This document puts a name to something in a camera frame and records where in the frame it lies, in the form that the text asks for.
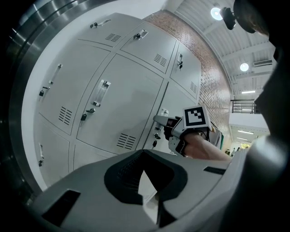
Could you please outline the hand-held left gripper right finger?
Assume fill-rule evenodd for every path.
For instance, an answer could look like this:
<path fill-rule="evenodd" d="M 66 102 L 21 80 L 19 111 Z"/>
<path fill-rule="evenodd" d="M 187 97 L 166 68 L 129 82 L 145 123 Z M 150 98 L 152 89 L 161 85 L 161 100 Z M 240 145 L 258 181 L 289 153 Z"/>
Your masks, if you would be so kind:
<path fill-rule="evenodd" d="M 229 199 L 230 160 L 191 159 L 144 150 L 142 163 L 155 186 L 157 221 L 145 228 L 220 228 Z"/>

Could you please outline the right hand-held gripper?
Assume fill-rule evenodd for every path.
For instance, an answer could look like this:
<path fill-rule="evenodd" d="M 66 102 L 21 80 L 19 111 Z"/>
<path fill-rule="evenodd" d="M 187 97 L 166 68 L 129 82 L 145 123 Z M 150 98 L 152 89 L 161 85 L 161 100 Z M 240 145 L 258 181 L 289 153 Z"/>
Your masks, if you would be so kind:
<path fill-rule="evenodd" d="M 182 117 L 168 118 L 155 115 L 155 127 L 163 127 L 165 138 L 169 141 L 169 149 L 176 155 L 185 156 L 184 149 L 188 144 L 184 137 L 190 133 L 203 134 L 210 141 L 209 134 L 212 130 L 211 121 L 205 106 L 195 106 L 183 109 Z"/>

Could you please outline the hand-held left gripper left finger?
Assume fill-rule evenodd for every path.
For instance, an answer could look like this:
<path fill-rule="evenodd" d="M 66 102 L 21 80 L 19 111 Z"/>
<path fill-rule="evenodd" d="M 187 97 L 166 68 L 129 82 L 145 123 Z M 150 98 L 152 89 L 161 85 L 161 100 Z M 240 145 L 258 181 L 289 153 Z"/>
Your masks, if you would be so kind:
<path fill-rule="evenodd" d="M 57 231 L 157 230 L 145 210 L 155 189 L 140 154 L 129 152 L 78 168 L 42 192 L 32 210 Z"/>

